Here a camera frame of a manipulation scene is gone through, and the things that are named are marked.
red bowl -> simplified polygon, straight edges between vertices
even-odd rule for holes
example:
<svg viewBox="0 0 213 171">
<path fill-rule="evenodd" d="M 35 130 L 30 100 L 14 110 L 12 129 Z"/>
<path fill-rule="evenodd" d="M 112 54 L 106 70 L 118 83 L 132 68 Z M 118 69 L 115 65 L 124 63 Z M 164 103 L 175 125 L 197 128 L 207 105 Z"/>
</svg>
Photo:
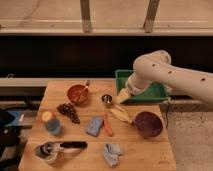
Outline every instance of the red bowl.
<svg viewBox="0 0 213 171">
<path fill-rule="evenodd" d="M 67 96 L 72 103 L 80 105 L 88 99 L 89 90 L 84 85 L 77 84 L 69 88 Z"/>
<path fill-rule="evenodd" d="M 160 118 L 152 112 L 141 112 L 135 118 L 135 125 L 144 138 L 159 135 L 163 129 Z"/>
</svg>

green plastic tray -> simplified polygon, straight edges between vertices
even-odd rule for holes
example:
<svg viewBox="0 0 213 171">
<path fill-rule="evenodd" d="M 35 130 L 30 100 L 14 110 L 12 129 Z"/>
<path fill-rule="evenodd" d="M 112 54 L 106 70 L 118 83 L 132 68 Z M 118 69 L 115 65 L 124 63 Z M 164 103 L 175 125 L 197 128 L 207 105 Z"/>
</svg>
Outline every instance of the green plastic tray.
<svg viewBox="0 0 213 171">
<path fill-rule="evenodd" d="M 132 70 L 115 71 L 117 94 L 125 87 L 125 83 L 132 73 Z M 165 87 L 162 84 L 155 82 L 152 83 L 146 91 L 129 98 L 124 103 L 158 103 L 167 100 L 168 98 L 169 96 Z"/>
</svg>

wooden cutting board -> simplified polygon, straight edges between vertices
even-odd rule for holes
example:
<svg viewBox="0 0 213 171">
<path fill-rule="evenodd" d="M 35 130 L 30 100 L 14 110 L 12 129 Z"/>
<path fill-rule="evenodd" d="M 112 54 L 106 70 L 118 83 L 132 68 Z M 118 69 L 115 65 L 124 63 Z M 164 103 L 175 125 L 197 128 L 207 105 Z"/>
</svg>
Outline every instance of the wooden cutting board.
<svg viewBox="0 0 213 171">
<path fill-rule="evenodd" d="M 69 118 L 57 112 L 59 104 L 69 103 L 67 90 L 75 84 L 85 84 L 86 80 L 73 81 L 50 81 L 41 102 L 36 121 L 25 147 L 20 165 L 20 171 L 107 171 L 112 170 L 103 158 L 102 151 L 105 142 L 118 144 L 124 155 L 119 157 L 119 165 L 113 170 L 118 171 L 175 171 L 176 163 L 168 140 L 165 127 L 162 133 L 151 139 L 142 138 L 137 129 L 125 122 L 114 118 L 102 101 L 103 94 L 116 96 L 115 80 L 91 80 L 89 87 L 90 97 L 81 106 L 75 106 L 81 124 L 73 124 Z M 150 111 L 157 114 L 161 120 L 161 112 L 156 104 L 131 104 L 122 107 L 134 119 L 142 111 Z M 50 135 L 41 122 L 42 112 L 51 110 L 56 113 L 62 124 L 60 136 Z M 108 137 L 104 128 L 101 128 L 98 137 L 92 137 L 85 133 L 85 129 L 92 116 L 102 116 L 108 113 L 109 123 L 113 129 L 114 136 Z M 34 148 L 46 141 L 74 141 L 81 140 L 88 143 L 85 150 L 73 150 L 60 153 L 56 162 L 47 164 L 34 155 Z"/>
</svg>

yellow banana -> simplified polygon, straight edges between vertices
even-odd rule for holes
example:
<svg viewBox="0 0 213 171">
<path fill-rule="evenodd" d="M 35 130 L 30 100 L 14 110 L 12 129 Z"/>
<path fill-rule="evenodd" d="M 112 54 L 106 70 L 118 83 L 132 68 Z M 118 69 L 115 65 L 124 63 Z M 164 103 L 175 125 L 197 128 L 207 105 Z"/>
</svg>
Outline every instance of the yellow banana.
<svg viewBox="0 0 213 171">
<path fill-rule="evenodd" d="M 121 120 L 123 122 L 129 122 L 130 124 L 133 123 L 133 120 L 129 116 L 129 114 L 122 107 L 120 107 L 119 105 L 114 105 L 114 107 L 111 108 L 110 111 L 119 120 Z"/>
</svg>

blue cup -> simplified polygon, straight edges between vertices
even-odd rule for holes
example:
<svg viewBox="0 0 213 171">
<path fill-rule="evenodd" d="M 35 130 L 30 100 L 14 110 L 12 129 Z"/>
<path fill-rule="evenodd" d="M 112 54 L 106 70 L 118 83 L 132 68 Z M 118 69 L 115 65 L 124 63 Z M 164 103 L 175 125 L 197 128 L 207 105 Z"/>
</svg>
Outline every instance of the blue cup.
<svg viewBox="0 0 213 171">
<path fill-rule="evenodd" d="M 58 135 L 61 130 L 61 123 L 57 118 L 53 118 L 45 123 L 45 127 L 52 135 Z"/>
</svg>

